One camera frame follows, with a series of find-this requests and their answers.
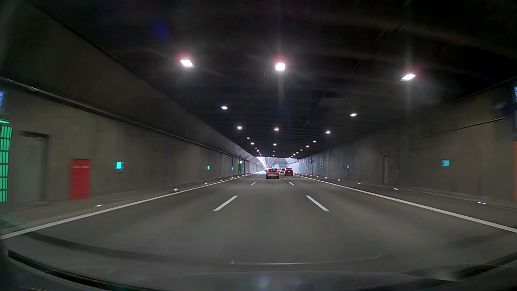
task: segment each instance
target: green light panel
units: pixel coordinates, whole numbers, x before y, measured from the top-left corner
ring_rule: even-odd
[[[0,120],[0,124],[9,121]],[[11,147],[12,127],[2,126],[0,131],[0,202],[7,202],[7,174],[9,170],[9,149]]]

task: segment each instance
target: lane marking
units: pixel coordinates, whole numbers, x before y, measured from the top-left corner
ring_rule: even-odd
[[[237,198],[237,196],[238,196],[238,195],[233,196],[232,198],[228,199],[228,201],[226,201],[225,203],[221,204],[221,206],[219,206],[218,208],[215,208],[215,209],[214,209],[214,210],[212,210],[212,211],[219,211],[219,210],[221,210],[221,208],[225,207],[225,206],[226,206],[226,204],[228,204],[228,203],[232,202],[232,200],[233,200],[233,199],[235,199],[235,198]]]
[[[79,220],[79,219],[83,219],[83,218],[87,218],[87,217],[90,217],[90,216],[102,214],[102,213],[105,213],[105,212],[109,212],[109,211],[113,211],[113,210],[129,207],[129,206],[137,205],[137,204],[140,204],[140,203],[145,203],[145,202],[153,201],[153,200],[156,200],[156,199],[161,199],[161,198],[177,195],[177,194],[180,194],[180,193],[196,190],[196,189],[199,189],[199,188],[210,187],[210,186],[213,186],[213,185],[216,185],[216,184],[219,184],[219,183],[228,182],[228,181],[234,181],[234,180],[228,179],[228,180],[224,180],[224,181],[221,181],[221,182],[216,182],[216,183],[209,184],[209,185],[203,185],[203,186],[199,186],[199,187],[192,188],[192,189],[186,189],[186,190],[182,190],[182,191],[179,191],[179,192],[169,193],[169,194],[165,194],[165,195],[158,196],[158,197],[144,199],[144,200],[140,200],[140,201],[124,204],[124,205],[115,206],[115,207],[112,207],[112,208],[106,208],[106,209],[95,211],[95,212],[90,212],[90,213],[86,213],[86,214],[82,214],[82,215],[78,215],[78,216],[74,216],[74,217],[69,217],[69,218],[63,219],[63,220],[58,220],[58,221],[54,221],[54,222],[45,223],[45,224],[42,224],[42,225],[30,227],[30,228],[27,228],[27,229],[14,231],[14,232],[11,232],[10,234],[1,235],[0,236],[0,240],[12,238],[12,237],[19,236],[19,235],[24,235],[26,233],[37,231],[37,230],[40,230],[40,229],[56,226],[56,225],[67,223],[67,222],[71,222],[71,221],[76,221],[76,220]]]
[[[517,228],[509,227],[509,226],[506,226],[506,225],[497,224],[497,223],[493,223],[493,222],[490,222],[490,221],[485,221],[485,220],[477,219],[477,218],[474,218],[474,217],[470,217],[470,216],[467,216],[467,215],[462,215],[462,214],[450,212],[450,211],[443,210],[443,209],[438,209],[438,208],[434,208],[434,207],[430,207],[430,206],[426,206],[426,205],[422,205],[422,204],[418,204],[418,203],[409,202],[409,201],[406,201],[406,200],[396,199],[396,198],[392,198],[392,197],[389,197],[389,196],[384,196],[384,195],[377,194],[377,193],[372,193],[372,192],[368,192],[368,191],[364,191],[364,190],[350,188],[350,187],[343,186],[343,185],[337,185],[337,184],[326,182],[326,181],[320,181],[320,180],[312,179],[312,178],[308,178],[308,177],[303,177],[303,178],[311,179],[311,180],[322,182],[322,183],[327,183],[327,184],[338,186],[338,187],[342,187],[342,188],[346,188],[348,190],[354,190],[354,191],[357,191],[357,192],[361,192],[361,193],[365,193],[365,194],[370,194],[370,195],[377,196],[377,197],[380,197],[380,198],[384,198],[384,199],[388,199],[388,200],[392,200],[392,201],[396,201],[396,202],[400,202],[400,203],[404,203],[404,204],[408,204],[408,205],[424,208],[424,209],[427,209],[427,210],[439,212],[439,213],[446,214],[446,215],[451,215],[451,216],[454,216],[454,217],[458,217],[458,218],[465,219],[465,220],[472,221],[472,222],[477,222],[477,223],[488,225],[488,226],[492,226],[492,227],[495,227],[495,228],[499,228],[499,229],[510,231],[510,232],[513,232],[513,233],[517,234]]]
[[[311,196],[309,196],[309,195],[305,195],[305,196],[307,196],[307,198],[309,198],[312,202],[314,202],[314,204],[318,205],[321,209],[323,209],[323,211],[327,211],[327,212],[330,211],[330,210],[326,209],[325,206],[319,204],[318,201],[312,199]]]

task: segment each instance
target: asphalt road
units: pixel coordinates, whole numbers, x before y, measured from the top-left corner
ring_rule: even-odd
[[[511,222],[517,213],[481,211],[475,204],[432,195],[425,199],[420,197],[419,203],[437,207],[438,201],[452,212],[483,212],[485,219],[492,212],[498,220]],[[396,272],[487,263],[517,251],[517,234],[510,231],[300,176],[266,180],[264,174],[4,242],[52,266],[92,275],[105,274],[106,266],[154,273],[166,273],[165,266],[175,266],[178,272]]]

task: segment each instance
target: tunnel wall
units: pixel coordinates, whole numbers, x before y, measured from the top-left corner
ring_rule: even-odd
[[[23,183],[35,183],[22,169],[34,163],[22,140],[27,133],[46,136],[42,200],[69,200],[72,159],[90,160],[91,197],[238,174],[239,159],[227,154],[28,91],[0,89],[6,92],[4,108],[13,128],[8,203],[27,202]],[[116,162],[124,162],[124,171],[116,170]],[[263,168],[256,158],[243,166],[246,173]]]
[[[253,159],[174,96],[163,94],[28,1],[0,0],[0,9],[0,77]],[[178,69],[174,66],[171,60],[171,69]]]
[[[408,118],[393,128],[305,157],[299,170],[513,201],[512,118],[453,130],[504,117],[494,106],[511,102],[512,92],[511,86],[504,85]],[[388,161],[387,183],[384,156]],[[443,167],[442,159],[450,160],[450,166]]]

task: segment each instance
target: car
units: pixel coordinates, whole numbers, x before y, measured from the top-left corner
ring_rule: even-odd
[[[267,169],[266,179],[269,179],[269,178],[280,179],[280,172],[278,171],[278,169]]]

